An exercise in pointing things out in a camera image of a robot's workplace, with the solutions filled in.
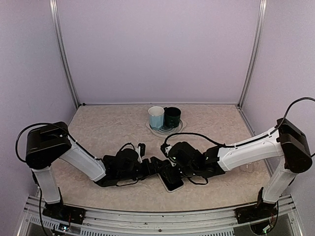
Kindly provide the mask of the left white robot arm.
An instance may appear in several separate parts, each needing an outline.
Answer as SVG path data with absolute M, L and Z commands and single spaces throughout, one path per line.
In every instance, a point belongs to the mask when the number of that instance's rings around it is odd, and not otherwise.
M 69 133 L 63 122 L 36 123 L 27 127 L 25 162 L 31 168 L 49 210 L 59 219 L 69 214 L 62 203 L 52 163 L 57 159 L 72 165 L 100 187 L 118 186 L 125 181 L 133 185 L 157 173 L 149 159 L 143 159 L 145 144 L 137 147 L 125 144 L 116 155 L 97 158 L 88 152 Z

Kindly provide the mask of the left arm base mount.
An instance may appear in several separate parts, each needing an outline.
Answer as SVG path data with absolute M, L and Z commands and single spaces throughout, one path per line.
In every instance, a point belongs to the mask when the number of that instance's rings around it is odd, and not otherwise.
M 46 207 L 42 213 L 44 216 L 53 219 L 82 225 L 86 211 L 83 208 L 79 207 L 63 206 L 62 208 Z

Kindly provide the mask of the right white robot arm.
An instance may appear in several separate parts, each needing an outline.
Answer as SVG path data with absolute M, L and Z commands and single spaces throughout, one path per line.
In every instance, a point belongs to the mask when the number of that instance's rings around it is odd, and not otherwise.
M 251 162 L 280 158 L 278 167 L 268 184 L 259 191 L 257 203 L 252 206 L 252 214 L 256 218 L 264 217 L 295 177 L 313 164 L 305 134 L 285 118 L 278 119 L 275 128 L 242 143 L 217 145 L 204 153 L 187 142 L 178 142 L 173 146 L 163 143 L 161 151 L 170 161 L 170 165 L 159 171 L 159 177 L 168 191 L 183 185 L 183 178 L 208 180 Z

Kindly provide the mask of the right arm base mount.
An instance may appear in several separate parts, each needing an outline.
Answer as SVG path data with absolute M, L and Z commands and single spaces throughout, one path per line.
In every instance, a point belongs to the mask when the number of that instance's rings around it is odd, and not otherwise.
M 235 215 L 238 224 L 249 223 L 271 216 L 275 216 L 278 212 L 278 203 L 275 204 L 255 204 L 236 208 Z

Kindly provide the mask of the clear magsafe phone case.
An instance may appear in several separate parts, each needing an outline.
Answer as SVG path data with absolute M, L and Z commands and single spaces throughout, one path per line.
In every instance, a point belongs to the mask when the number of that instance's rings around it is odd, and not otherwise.
M 254 163 L 251 162 L 251 163 L 244 164 L 244 165 L 240 166 L 240 170 L 242 172 L 246 172 L 246 173 L 253 173 L 254 172 Z

